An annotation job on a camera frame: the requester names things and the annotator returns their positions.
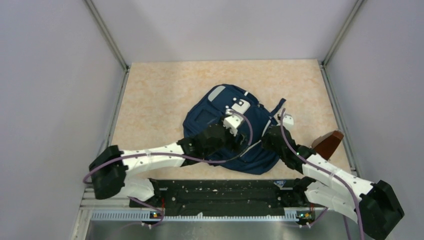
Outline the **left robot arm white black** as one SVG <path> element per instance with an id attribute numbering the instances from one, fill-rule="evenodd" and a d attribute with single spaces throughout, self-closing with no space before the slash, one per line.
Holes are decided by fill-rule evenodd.
<path id="1" fill-rule="evenodd" d="M 157 187 L 151 179 L 133 180 L 133 176 L 150 170 L 197 163 L 221 164 L 222 160 L 208 157 L 226 147 L 237 148 L 240 145 L 237 134 L 235 126 L 215 123 L 196 135 L 162 147 L 121 150 L 117 145 L 111 145 L 89 165 L 89 173 L 83 182 L 91 179 L 97 200 L 123 195 L 146 201 L 155 196 Z"/>

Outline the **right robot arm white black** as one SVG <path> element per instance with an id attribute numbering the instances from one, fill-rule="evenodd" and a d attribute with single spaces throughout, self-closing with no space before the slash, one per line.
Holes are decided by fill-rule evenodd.
<path id="1" fill-rule="evenodd" d="M 342 170 L 312 148 L 296 144 L 285 127 L 269 127 L 261 141 L 264 149 L 275 152 L 287 167 L 303 174 L 294 187 L 301 199 L 356 222 L 362 237 L 385 240 L 404 217 L 389 183 L 372 182 Z"/>

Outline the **navy blue backpack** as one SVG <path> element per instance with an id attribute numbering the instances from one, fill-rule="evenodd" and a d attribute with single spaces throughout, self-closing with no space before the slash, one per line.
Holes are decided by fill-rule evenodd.
<path id="1" fill-rule="evenodd" d="M 268 110 L 250 92 L 232 84 L 214 86 L 187 113 L 182 126 L 185 137 L 195 136 L 212 124 L 223 125 L 233 138 L 230 144 L 207 160 L 224 162 L 222 167 L 241 173 L 262 175 L 279 161 L 277 153 L 262 147 L 261 138 L 271 126 L 285 98 Z"/>

